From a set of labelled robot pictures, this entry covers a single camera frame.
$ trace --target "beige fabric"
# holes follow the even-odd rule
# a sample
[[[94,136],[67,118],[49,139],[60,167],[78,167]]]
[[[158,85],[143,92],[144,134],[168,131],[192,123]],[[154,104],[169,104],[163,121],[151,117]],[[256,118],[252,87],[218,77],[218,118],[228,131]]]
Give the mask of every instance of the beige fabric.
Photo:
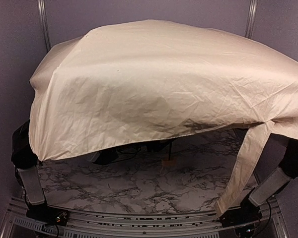
[[[298,62],[219,30],[154,20],[100,27],[53,47],[31,84],[29,138],[41,161],[250,127],[218,215],[270,132],[298,139]]]

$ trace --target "vertical metal post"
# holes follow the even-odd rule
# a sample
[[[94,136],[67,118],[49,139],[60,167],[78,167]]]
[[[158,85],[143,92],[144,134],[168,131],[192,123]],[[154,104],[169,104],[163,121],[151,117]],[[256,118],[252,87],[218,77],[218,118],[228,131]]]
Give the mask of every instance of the vertical metal post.
[[[257,10],[258,0],[251,0],[249,6],[248,19],[246,24],[245,37],[251,39],[253,37],[255,15]]]
[[[45,46],[48,52],[51,49],[51,42],[50,42],[48,21],[47,21],[46,12],[45,12],[45,0],[38,0],[38,7],[39,7],[41,25],[42,25],[43,34],[44,34]]]

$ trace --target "wall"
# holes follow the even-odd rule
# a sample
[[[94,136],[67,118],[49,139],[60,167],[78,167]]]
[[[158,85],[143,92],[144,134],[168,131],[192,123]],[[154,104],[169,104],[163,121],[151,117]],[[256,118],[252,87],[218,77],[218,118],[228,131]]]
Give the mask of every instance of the wall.
[[[0,226],[20,190],[10,162],[12,133],[29,118],[28,80],[45,53],[37,1],[0,0]]]
[[[298,61],[298,0],[259,1],[254,40]],[[256,172],[265,178],[282,159],[287,139],[272,136]],[[277,196],[290,238],[298,238],[298,178]]]
[[[102,25],[159,19],[244,35],[249,0],[46,0],[52,45]]]

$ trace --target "marble surface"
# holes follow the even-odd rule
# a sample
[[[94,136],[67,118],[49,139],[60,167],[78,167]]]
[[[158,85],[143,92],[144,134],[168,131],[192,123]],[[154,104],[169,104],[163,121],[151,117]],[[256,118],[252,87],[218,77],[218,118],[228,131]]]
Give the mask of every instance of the marble surface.
[[[229,181],[239,147],[232,130],[213,131],[175,140],[173,167],[161,165],[168,148],[149,153],[143,147],[135,158],[107,166],[88,157],[46,161],[39,174],[51,205],[133,214],[209,211]],[[252,176],[236,204],[255,185]]]

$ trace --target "cloth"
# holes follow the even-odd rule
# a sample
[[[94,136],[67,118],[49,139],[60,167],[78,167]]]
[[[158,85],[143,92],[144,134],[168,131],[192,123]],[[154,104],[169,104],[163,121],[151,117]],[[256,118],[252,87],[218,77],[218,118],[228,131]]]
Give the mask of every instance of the cloth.
[[[225,193],[243,190],[270,133],[298,139],[298,62],[215,29],[147,20],[54,46],[31,85],[39,160],[221,128],[250,128]]]

